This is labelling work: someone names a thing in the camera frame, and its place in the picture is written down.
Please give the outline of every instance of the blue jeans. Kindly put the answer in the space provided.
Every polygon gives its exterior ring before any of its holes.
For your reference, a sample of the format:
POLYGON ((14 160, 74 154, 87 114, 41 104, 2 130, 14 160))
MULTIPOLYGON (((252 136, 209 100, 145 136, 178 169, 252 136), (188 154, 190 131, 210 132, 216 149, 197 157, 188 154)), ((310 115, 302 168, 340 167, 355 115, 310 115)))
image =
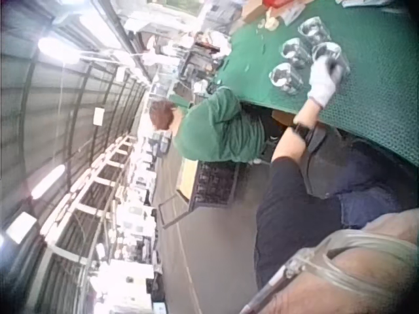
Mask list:
POLYGON ((389 169, 380 162, 383 155, 365 154, 365 149, 373 151, 365 143, 358 146, 350 148, 348 164, 331 193, 340 200, 342 224, 348 228, 362 228, 379 216, 401 210, 394 192, 385 184, 389 169))

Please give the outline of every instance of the black pants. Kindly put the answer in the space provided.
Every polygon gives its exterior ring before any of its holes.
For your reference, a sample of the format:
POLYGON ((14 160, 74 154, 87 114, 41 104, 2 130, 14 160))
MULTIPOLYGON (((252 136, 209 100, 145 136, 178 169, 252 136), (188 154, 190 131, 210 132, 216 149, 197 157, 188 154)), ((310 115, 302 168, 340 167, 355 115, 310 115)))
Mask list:
POLYGON ((270 114, 262 114, 259 118, 263 125, 265 141, 269 140, 270 137, 281 138, 286 129, 285 126, 272 118, 270 114))
POLYGON ((265 141, 269 140, 270 137, 280 138, 285 132, 287 127, 273 119, 272 109, 258 107, 244 102, 241 102, 241 104, 245 113, 262 122, 265 141))

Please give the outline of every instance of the green workbench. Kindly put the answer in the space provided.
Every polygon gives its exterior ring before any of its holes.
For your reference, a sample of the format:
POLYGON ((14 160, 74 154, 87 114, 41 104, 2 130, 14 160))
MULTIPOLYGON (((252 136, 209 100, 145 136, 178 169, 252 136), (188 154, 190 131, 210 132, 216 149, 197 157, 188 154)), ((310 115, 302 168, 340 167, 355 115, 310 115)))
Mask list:
POLYGON ((297 27, 313 16, 320 16, 329 28, 352 69, 321 120, 419 165, 419 44, 406 14, 376 7, 344 9, 334 0, 316 0, 288 27, 271 32, 258 29, 257 20, 232 36, 232 53, 215 81, 221 80, 244 101, 296 113, 306 100, 310 69, 299 70, 304 89, 295 96, 273 86, 268 74, 285 62, 280 55, 283 42, 299 36, 297 27))

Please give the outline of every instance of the concrete floor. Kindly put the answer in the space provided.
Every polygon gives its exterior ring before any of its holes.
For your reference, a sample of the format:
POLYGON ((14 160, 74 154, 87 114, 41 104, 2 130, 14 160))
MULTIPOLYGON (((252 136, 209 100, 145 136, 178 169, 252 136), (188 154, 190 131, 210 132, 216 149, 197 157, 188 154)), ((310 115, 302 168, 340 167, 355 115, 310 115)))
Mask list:
MULTIPOLYGON (((158 162, 154 204, 174 193, 181 157, 171 147, 158 162)), ((244 167, 229 209, 198 209, 160 231, 166 299, 171 314, 237 314, 256 293, 253 246, 255 213, 267 184, 268 166, 244 167)), ((174 198, 164 220, 186 211, 174 198)))

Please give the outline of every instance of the white glove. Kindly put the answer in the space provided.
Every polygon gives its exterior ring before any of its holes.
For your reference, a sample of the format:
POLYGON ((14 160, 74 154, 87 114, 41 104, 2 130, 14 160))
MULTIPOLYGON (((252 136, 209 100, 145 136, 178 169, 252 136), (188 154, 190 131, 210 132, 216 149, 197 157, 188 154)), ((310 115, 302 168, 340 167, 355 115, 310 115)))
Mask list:
POLYGON ((308 98, 313 99, 323 109, 336 92, 336 87, 342 79, 344 69, 340 65, 333 65, 333 58, 322 56, 312 65, 308 98))

